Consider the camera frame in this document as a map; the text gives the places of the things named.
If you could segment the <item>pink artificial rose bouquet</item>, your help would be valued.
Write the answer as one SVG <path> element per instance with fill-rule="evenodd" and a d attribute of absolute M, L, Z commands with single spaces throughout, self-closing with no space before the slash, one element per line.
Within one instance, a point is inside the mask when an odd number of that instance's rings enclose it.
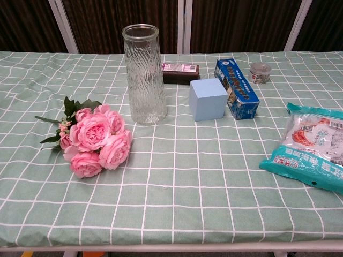
<path fill-rule="evenodd" d="M 94 177 L 104 169 L 115 170 L 126 161 L 132 134 L 123 117 L 110 105 L 89 99 L 81 103 L 65 97 L 64 107 L 60 120 L 39 118 L 58 126 L 55 136 L 42 143 L 58 142 L 77 177 Z"/>

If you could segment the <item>light blue foam cube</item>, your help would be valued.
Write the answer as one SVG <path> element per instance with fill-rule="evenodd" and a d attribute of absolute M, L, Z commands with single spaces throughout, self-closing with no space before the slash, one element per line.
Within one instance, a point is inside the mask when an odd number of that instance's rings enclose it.
<path fill-rule="evenodd" d="M 190 81 L 189 108 L 196 122 L 224 116 L 228 93 L 218 78 Z"/>

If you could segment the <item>green checked tablecloth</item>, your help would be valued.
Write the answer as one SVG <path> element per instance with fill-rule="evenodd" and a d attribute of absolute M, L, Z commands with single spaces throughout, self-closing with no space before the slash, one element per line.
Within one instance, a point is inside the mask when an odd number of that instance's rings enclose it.
<path fill-rule="evenodd" d="M 343 195 L 259 168 L 278 146 L 288 103 L 343 110 L 343 52 L 164 55 L 193 63 L 203 79 L 218 59 L 243 73 L 268 63 L 254 85 L 254 119 L 195 122 L 189 88 L 165 85 L 167 115 L 152 126 L 130 117 L 122 55 L 0 51 L 0 247 L 343 240 Z M 108 103 L 132 131 L 114 171 L 80 179 L 41 141 L 64 98 Z"/>

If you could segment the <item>clear glass cup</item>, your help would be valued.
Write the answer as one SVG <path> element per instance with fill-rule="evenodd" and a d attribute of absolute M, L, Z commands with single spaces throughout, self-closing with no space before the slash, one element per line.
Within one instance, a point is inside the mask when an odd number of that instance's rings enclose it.
<path fill-rule="evenodd" d="M 131 118 L 151 125 L 167 114 L 159 45 L 159 29 L 134 24 L 122 29 Z"/>

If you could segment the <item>brown bottle with purple label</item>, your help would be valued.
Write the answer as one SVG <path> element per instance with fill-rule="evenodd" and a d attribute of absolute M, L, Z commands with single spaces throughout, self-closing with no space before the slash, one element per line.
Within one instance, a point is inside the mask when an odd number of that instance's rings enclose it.
<path fill-rule="evenodd" d="M 163 81 L 165 84 L 190 85 L 199 79 L 199 65 L 162 63 Z"/>

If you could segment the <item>blue rectangular carton box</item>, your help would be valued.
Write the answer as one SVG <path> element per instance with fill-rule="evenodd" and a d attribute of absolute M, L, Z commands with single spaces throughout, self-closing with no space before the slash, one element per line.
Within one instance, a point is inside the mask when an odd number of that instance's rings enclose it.
<path fill-rule="evenodd" d="M 259 106 L 259 98 L 244 77 L 233 58 L 218 59 L 214 76 L 228 93 L 227 104 L 237 120 L 253 119 Z"/>

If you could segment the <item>small round tin can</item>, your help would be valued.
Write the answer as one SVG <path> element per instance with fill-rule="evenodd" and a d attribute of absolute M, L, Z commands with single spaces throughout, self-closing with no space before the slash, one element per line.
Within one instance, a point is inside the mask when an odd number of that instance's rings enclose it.
<path fill-rule="evenodd" d="M 266 63 L 253 63 L 250 65 L 248 79 L 255 84 L 264 84 L 268 82 L 271 70 Z"/>

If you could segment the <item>teal and white snack bag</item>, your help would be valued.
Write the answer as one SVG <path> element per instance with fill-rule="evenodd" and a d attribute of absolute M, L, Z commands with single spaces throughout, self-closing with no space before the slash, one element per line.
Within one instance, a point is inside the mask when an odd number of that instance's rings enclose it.
<path fill-rule="evenodd" d="M 343 111 L 289 103 L 285 135 L 263 170 L 343 194 Z"/>

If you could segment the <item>white partition frame post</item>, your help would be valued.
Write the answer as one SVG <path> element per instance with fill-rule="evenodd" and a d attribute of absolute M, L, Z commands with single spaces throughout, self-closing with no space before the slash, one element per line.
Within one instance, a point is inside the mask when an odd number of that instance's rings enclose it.
<path fill-rule="evenodd" d="M 59 31 L 62 35 L 63 41 L 66 45 L 68 53 L 78 54 L 78 46 L 74 38 L 71 25 L 69 23 L 66 11 L 63 5 L 62 0 L 48 0 L 52 12 L 54 14 L 55 20 L 57 22 Z"/>
<path fill-rule="evenodd" d="M 299 35 L 299 32 L 302 28 L 302 25 L 305 21 L 305 18 L 308 14 L 308 11 L 311 7 L 311 3 L 312 3 L 312 0 L 302 0 L 299 10 L 297 12 L 297 16 L 294 20 L 292 30 L 289 34 L 286 45 L 284 47 L 284 51 L 292 51 L 293 46 Z"/>
<path fill-rule="evenodd" d="M 177 1 L 177 53 L 189 54 L 193 0 Z"/>

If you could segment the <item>white table frame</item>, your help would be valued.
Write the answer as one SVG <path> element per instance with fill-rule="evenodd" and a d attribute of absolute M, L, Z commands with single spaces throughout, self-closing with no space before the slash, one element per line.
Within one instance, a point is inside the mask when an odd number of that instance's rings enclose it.
<path fill-rule="evenodd" d="M 55 247 L 0 247 L 0 252 L 343 252 L 343 240 L 214 244 L 88 245 Z"/>

